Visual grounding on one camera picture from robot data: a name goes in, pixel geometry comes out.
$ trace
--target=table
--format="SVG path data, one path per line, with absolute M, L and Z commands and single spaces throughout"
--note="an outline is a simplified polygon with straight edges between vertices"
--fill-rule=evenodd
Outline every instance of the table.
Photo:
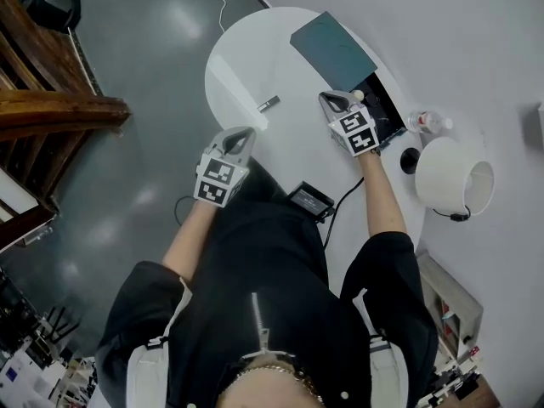
M 222 128 L 252 126 L 257 141 L 252 155 L 285 192 L 303 180 L 336 203 L 360 179 L 357 162 L 331 138 L 318 94 L 331 89 L 289 43 L 291 34 L 318 16 L 302 8 L 271 8 L 248 15 L 218 40 L 206 68 L 206 96 Z M 377 65 L 376 74 L 401 116 L 410 112 L 400 88 L 377 55 L 353 32 L 351 36 Z M 257 108 L 275 95 L 280 103 L 263 114 Z M 400 169 L 400 155 L 421 150 L 419 135 L 405 133 L 382 153 L 408 233 L 417 246 L 425 215 L 414 176 Z M 345 273 L 369 238 L 365 188 L 341 205 L 326 249 L 331 290 L 339 294 Z M 330 219 L 320 224 L 326 236 Z

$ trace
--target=concrete floor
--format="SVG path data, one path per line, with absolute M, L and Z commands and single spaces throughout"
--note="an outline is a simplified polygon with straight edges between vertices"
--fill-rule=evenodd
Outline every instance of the concrete floor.
M 224 27 L 262 9 L 227 0 Z M 117 290 L 140 260 L 160 261 L 192 194 L 195 165 L 219 130 L 204 92 L 221 35 L 219 0 L 82 0 L 76 32 L 104 95 L 127 101 L 124 136 L 97 132 L 58 189 L 54 233 L 1 265 L 39 312 L 65 305 L 82 325 L 71 341 L 92 354 Z M 183 218 L 188 205 L 181 205 Z

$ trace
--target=plastic water bottle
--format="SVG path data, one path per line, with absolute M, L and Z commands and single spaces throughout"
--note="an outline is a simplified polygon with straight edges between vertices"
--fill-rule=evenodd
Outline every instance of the plastic water bottle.
M 414 133 L 431 133 L 438 134 L 445 128 L 451 130 L 453 121 L 450 118 L 443 118 L 436 112 L 412 112 L 408 116 L 406 128 Z

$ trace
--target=black shirt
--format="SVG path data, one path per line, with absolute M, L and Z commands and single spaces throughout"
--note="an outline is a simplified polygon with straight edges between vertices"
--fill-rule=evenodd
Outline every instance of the black shirt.
M 266 202 L 228 207 L 212 227 L 190 284 L 193 298 L 170 331 L 167 405 L 215 406 L 240 357 L 259 350 L 256 292 L 269 349 L 296 356 L 325 406 L 370 406 L 369 334 L 351 302 L 362 288 L 374 326 L 403 351 L 413 406 L 427 385 L 437 337 L 422 304 L 410 238 L 372 237 L 337 298 L 328 289 L 323 246 L 309 218 Z M 143 262 L 119 291 L 96 355 L 99 385 L 113 408 L 125 405 L 130 354 L 162 334 L 183 290 L 175 273 Z

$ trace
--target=zipper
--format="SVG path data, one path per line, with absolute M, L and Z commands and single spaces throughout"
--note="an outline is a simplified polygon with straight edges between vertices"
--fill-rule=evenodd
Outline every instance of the zipper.
M 261 310 L 258 307 L 257 293 L 252 293 L 253 314 L 255 315 L 255 324 L 257 326 L 258 344 L 262 353 L 269 350 L 269 328 L 264 328 Z

